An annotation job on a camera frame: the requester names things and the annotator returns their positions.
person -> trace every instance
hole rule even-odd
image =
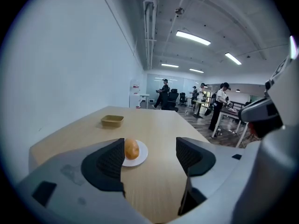
[[[192,105],[193,110],[194,110],[195,109],[195,102],[194,102],[194,100],[197,100],[197,96],[198,96],[196,86],[194,86],[193,87],[193,91],[189,92],[189,93],[192,94],[191,105]]]
[[[214,113],[213,113],[213,117],[209,126],[209,129],[214,131],[219,114],[220,114],[220,110],[223,107],[223,104],[227,105],[227,101],[225,100],[225,91],[229,89],[229,84],[227,82],[224,82],[223,85],[221,84],[221,89],[219,89],[217,91],[216,94],[216,101],[214,103]]]
[[[199,93],[198,100],[199,101],[201,101],[203,98],[204,89],[205,89],[205,83],[201,83],[200,87],[198,89],[198,93]],[[197,114],[199,106],[200,106],[200,104],[196,103],[196,108],[194,109],[194,114]]]
[[[162,109],[164,109],[165,106],[167,105],[167,97],[169,92],[168,80],[164,79],[163,81],[164,81],[164,85],[162,89],[157,90],[157,92],[159,93],[157,102],[155,105],[152,105],[154,109],[156,109],[161,102],[162,102]]]

black chair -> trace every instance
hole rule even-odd
[[[186,99],[186,94],[185,93],[180,93],[179,94],[179,105],[182,106],[187,106],[185,103],[187,102],[187,99]]]
[[[174,110],[175,112],[178,112],[178,108],[175,107],[177,98],[178,98],[178,90],[172,89],[168,94],[168,101],[164,110]]]

pipe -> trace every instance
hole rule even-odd
[[[148,68],[150,67],[150,44],[147,41],[149,34],[147,33],[147,27],[150,25],[150,19],[146,19],[145,3],[153,2],[153,0],[144,0],[143,1],[143,16],[144,16],[144,37],[145,37],[145,51],[146,51],[146,62],[148,63]]]
[[[184,0],[181,0],[181,1],[179,2],[179,5],[178,5],[179,8],[181,7],[183,1],[184,1]],[[166,43],[165,43],[164,48],[163,48],[162,56],[164,56],[164,52],[165,52],[165,49],[166,49],[166,45],[167,45],[167,42],[168,42],[168,40],[169,40],[171,31],[172,31],[172,29],[173,29],[173,25],[174,25],[176,19],[177,19],[177,14],[174,15],[174,18],[173,18],[173,20],[172,20],[172,24],[171,24],[171,27],[170,27],[170,31],[169,31],[169,33],[168,33],[168,36],[167,36],[167,39],[166,39]]]
[[[152,29],[151,29],[151,39],[155,39],[156,34],[156,21],[157,21],[157,0],[153,0],[153,18],[152,18]],[[151,41],[151,54],[150,54],[150,65],[151,70],[153,64],[153,53],[154,53],[154,41]]]

ceiling light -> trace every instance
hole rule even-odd
[[[168,64],[162,64],[162,66],[171,66],[171,67],[178,67],[178,65],[168,65]]]
[[[297,58],[299,50],[297,49],[295,39],[292,35],[290,36],[290,43],[291,43],[291,59],[294,60]]]
[[[180,37],[184,37],[184,38],[187,38],[187,39],[190,39],[190,40],[193,40],[193,41],[196,41],[196,42],[200,42],[206,46],[210,45],[211,43],[198,37],[198,36],[194,36],[194,35],[191,35],[191,34],[188,34],[188,33],[185,33],[185,32],[180,32],[178,31],[177,32],[177,36],[180,36]]]
[[[242,63],[239,62],[236,58],[234,58],[231,54],[226,53],[225,54],[229,59],[231,59],[232,61],[236,62],[238,65],[241,65]]]
[[[195,69],[189,69],[189,70],[196,71],[196,72],[199,72],[199,73],[204,73],[204,72],[201,71],[201,70],[195,70]]]

wooden floor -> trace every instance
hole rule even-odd
[[[213,116],[213,112],[208,116],[204,116],[206,109],[201,108],[200,115],[203,117],[203,119],[197,119],[193,117],[193,109],[179,105],[177,105],[176,107],[178,108],[178,114],[180,116],[182,116],[188,123],[190,123],[197,131],[199,131],[207,140],[209,140],[209,142],[214,144],[235,147],[245,128],[245,124],[241,123],[238,134],[231,133],[228,130],[235,131],[239,121],[236,121],[234,118],[224,116],[223,120],[221,120],[219,124],[222,135],[218,135],[217,137],[212,138],[211,136],[213,132],[208,128]],[[145,102],[141,103],[141,108],[146,108]],[[149,109],[153,109],[151,103],[149,103]],[[256,141],[256,138],[250,137],[248,139],[249,136],[249,129],[247,129],[245,136],[239,146],[240,148],[244,148],[248,143]]]

